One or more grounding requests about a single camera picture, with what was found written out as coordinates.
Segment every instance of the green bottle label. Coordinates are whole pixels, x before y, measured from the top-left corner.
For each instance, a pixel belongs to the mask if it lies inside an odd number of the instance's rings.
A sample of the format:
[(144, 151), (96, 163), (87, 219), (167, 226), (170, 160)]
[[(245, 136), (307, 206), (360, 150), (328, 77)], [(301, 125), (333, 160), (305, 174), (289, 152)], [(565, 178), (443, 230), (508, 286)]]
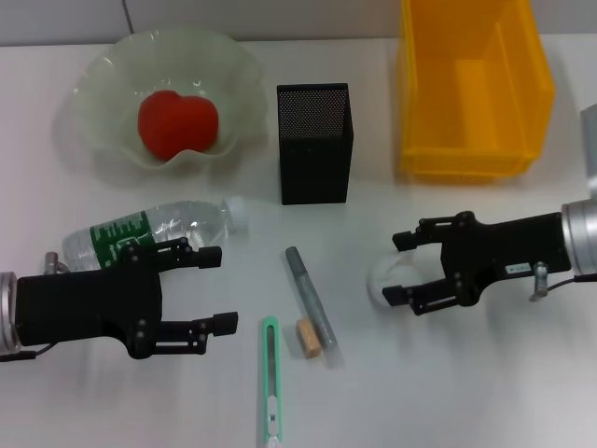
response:
[(118, 261), (118, 253), (125, 245), (153, 245), (155, 240), (146, 212), (135, 213), (90, 228), (93, 249), (102, 268), (109, 268)]

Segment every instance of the plastic water bottle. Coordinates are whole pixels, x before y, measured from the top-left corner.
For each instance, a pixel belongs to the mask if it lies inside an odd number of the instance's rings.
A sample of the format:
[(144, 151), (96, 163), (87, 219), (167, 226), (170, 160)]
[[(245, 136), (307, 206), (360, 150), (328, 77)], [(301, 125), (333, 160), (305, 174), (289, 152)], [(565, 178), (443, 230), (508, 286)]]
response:
[(222, 204), (183, 201), (167, 203), (76, 231), (62, 242), (64, 261), (71, 272), (108, 268), (120, 249), (135, 241), (152, 245), (186, 236), (197, 250), (217, 245), (228, 233), (246, 231), (248, 217), (242, 198)]

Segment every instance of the white wavy bowl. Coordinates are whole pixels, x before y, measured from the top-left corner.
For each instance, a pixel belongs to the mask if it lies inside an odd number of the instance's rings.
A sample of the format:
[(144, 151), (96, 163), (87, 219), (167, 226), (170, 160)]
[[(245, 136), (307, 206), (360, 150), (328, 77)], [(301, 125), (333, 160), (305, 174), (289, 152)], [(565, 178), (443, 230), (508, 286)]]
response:
[[(265, 129), (263, 72), (255, 58), (225, 35), (201, 28), (172, 28), (130, 35), (97, 57), (71, 98), (82, 143), (121, 151), (137, 165), (158, 170), (228, 154)], [(215, 143), (185, 150), (169, 161), (151, 154), (137, 131), (141, 102), (171, 90), (212, 101), (219, 116)]]

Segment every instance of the wall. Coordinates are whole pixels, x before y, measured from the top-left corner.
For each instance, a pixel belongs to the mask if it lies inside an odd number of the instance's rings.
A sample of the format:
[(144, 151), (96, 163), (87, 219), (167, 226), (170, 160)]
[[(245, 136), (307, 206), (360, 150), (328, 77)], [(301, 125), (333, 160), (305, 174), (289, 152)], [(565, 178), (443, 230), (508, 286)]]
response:
[[(540, 33), (597, 33), (595, 0), (532, 3)], [(379, 37), (398, 21), (399, 0), (0, 0), (0, 45), (114, 42), (182, 23), (238, 39)]]

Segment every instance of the red fruit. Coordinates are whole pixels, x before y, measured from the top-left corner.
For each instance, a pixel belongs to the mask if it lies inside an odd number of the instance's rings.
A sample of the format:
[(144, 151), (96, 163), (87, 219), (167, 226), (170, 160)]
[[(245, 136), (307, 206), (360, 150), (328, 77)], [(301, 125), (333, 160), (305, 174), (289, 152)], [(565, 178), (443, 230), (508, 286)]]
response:
[(156, 91), (139, 108), (141, 140), (163, 161), (185, 149), (205, 151), (217, 138), (217, 126), (214, 104), (199, 96)]

